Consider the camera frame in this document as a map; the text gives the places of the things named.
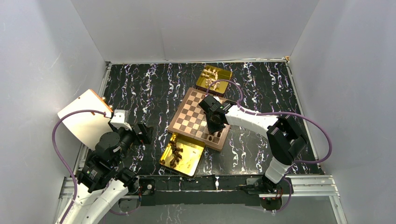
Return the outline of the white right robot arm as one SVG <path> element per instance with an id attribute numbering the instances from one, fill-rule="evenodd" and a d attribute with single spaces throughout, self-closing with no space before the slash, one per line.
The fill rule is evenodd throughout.
<path id="1" fill-rule="evenodd" d="M 296 120 L 291 115 L 260 115 L 230 100 L 221 103 L 210 95 L 198 105 L 204 111 L 209 133 L 231 125 L 267 138 L 273 158 L 263 175 L 263 188 L 276 193 L 282 186 L 281 179 L 309 142 Z"/>

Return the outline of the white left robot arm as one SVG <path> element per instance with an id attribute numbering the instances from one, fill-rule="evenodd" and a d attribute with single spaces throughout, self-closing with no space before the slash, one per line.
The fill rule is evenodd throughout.
<path id="1" fill-rule="evenodd" d="M 137 123 L 131 129 L 111 126 L 102 134 L 77 173 L 73 196 L 56 223 L 97 224 L 123 196 L 140 194 L 139 176 L 119 166 L 133 146 L 152 143 L 153 130 Z"/>

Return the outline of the wooden folding chess board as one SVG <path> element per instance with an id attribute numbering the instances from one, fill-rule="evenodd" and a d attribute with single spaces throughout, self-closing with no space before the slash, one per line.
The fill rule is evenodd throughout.
<path id="1" fill-rule="evenodd" d="M 194 138 L 205 143 L 208 148 L 220 152 L 225 144 L 230 126 L 226 125 L 220 131 L 220 138 L 217 137 L 217 132 L 214 135 L 209 134 L 204 111 L 198 105 L 204 97 L 205 92 L 189 88 L 168 127 L 168 132 Z"/>

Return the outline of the pile of light chess pieces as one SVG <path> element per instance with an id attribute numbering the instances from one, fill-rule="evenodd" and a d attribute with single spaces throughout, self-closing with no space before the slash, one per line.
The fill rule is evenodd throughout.
<path id="1" fill-rule="evenodd" d="M 204 69 L 201 73 L 201 77 L 205 79 L 205 87 L 209 87 L 213 82 L 218 80 L 217 69 Z"/>

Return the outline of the gold tin with light pieces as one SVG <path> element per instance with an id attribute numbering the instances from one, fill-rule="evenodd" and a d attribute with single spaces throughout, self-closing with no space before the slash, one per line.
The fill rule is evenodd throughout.
<path id="1" fill-rule="evenodd" d="M 231 71 L 220 69 L 220 68 L 217 68 L 217 67 L 214 67 L 211 65 L 206 65 L 204 67 L 204 69 L 217 69 L 218 70 L 218 80 L 230 80 L 232 77 Z M 207 91 L 208 87 L 207 88 L 205 87 L 205 79 L 203 77 L 201 77 L 201 73 L 200 73 L 198 80 L 195 84 L 195 88 L 199 89 L 201 91 Z M 227 87 L 228 87 L 228 82 L 220 81 L 220 82 L 213 84 L 209 88 L 209 93 L 222 97 L 225 95 Z"/>

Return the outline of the pile of dark chess pieces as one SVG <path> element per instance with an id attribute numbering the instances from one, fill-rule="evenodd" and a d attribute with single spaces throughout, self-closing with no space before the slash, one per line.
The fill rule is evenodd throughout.
<path id="1" fill-rule="evenodd" d="M 183 158 L 181 153 L 184 149 L 177 146 L 177 140 L 177 137 L 172 138 L 167 144 L 165 151 L 159 160 L 161 165 L 167 165 L 169 168 L 175 168 Z"/>

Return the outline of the gold tin with dark pieces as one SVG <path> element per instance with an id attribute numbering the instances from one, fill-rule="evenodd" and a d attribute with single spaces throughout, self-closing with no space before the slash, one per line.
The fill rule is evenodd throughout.
<path id="1" fill-rule="evenodd" d="M 175 137 L 178 138 L 177 146 L 184 149 L 181 153 L 183 158 L 175 168 L 169 168 L 167 165 L 162 166 L 183 176 L 193 178 L 205 149 L 205 143 L 179 133 L 173 133 L 170 140 Z"/>

